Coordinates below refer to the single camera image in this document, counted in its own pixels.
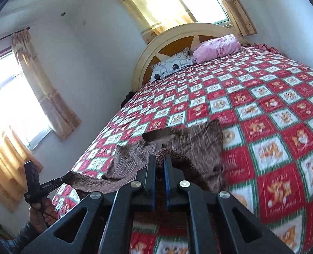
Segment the headboard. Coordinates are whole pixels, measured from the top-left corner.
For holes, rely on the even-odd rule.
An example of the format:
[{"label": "headboard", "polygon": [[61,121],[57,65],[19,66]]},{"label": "headboard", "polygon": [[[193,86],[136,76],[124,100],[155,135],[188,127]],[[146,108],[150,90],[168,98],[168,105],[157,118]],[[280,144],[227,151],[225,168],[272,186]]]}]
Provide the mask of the headboard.
[{"label": "headboard", "polygon": [[[134,70],[132,91],[136,92],[149,81],[152,76],[151,65],[171,57],[186,47],[193,52],[201,42],[229,34],[235,35],[235,31],[210,23],[188,23],[166,30],[154,38],[140,55]],[[248,44],[244,38],[237,38],[241,44]]]}]

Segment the hand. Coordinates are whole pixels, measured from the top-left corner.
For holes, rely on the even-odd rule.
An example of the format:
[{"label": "hand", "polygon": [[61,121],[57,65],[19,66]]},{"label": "hand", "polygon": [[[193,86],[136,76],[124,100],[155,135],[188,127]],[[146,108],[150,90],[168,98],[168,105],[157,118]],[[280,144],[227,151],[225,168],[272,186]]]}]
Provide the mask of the hand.
[{"label": "hand", "polygon": [[[48,225],[52,225],[56,222],[57,213],[55,211],[55,207],[52,203],[52,200],[49,198],[43,199],[43,204],[45,205],[45,214],[43,214],[43,218]],[[33,227],[37,230],[37,232],[42,233],[44,231],[43,227],[40,224],[38,213],[40,212],[40,203],[32,203],[32,207],[29,208],[29,219],[32,223]]]}]

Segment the beige curtain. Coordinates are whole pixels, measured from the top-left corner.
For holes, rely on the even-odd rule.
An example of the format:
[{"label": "beige curtain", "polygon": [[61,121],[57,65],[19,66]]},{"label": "beige curtain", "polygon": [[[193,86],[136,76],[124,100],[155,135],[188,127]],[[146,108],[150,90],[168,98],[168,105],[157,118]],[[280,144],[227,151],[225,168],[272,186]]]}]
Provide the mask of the beige curtain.
[{"label": "beige curtain", "polygon": [[24,163],[32,161],[42,170],[42,165],[7,124],[7,108],[0,104],[0,201],[13,211],[27,191]]},{"label": "beige curtain", "polygon": [[257,33],[239,0],[220,1],[225,7],[238,36],[254,35]]},{"label": "beige curtain", "polygon": [[30,39],[28,30],[13,33],[12,51],[22,67],[22,75],[27,79],[52,129],[60,139],[65,139],[81,124],[81,120],[52,86]]},{"label": "beige curtain", "polygon": [[120,0],[134,17],[148,44],[165,30],[196,22],[182,0]]}]

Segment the red and white checkered bedspread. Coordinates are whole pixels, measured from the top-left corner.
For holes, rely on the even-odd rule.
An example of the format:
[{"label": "red and white checkered bedspread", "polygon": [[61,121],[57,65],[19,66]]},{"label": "red and white checkered bedspread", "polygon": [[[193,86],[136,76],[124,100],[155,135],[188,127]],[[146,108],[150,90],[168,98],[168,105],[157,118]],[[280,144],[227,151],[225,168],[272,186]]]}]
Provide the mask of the red and white checkered bedspread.
[{"label": "red and white checkered bedspread", "polygon": [[[229,191],[295,253],[313,246],[313,70],[254,48],[188,67],[143,86],[73,167],[101,178],[116,145],[166,126],[220,119]],[[79,202],[70,186],[54,197],[59,216]],[[185,251],[185,233],[134,226],[132,253]]]}]

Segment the person's arm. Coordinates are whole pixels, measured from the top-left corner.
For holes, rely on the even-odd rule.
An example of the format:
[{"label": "person's arm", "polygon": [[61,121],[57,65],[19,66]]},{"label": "person's arm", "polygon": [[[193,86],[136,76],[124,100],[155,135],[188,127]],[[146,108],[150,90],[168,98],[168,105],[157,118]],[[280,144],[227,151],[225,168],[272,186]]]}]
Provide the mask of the person's arm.
[{"label": "person's arm", "polygon": [[[45,214],[43,218],[45,222],[51,226],[53,223],[56,222],[57,213],[55,211],[55,207],[52,204],[52,201],[48,198],[43,200],[44,205],[46,206]],[[29,221],[22,227],[20,234],[11,241],[6,241],[4,246],[7,248],[9,253],[11,254],[20,254],[22,249],[25,248],[30,242],[32,242],[38,235],[40,235],[44,229],[40,225],[39,218],[37,213],[40,213],[40,204],[34,203],[32,204],[33,207],[29,208]]]}]

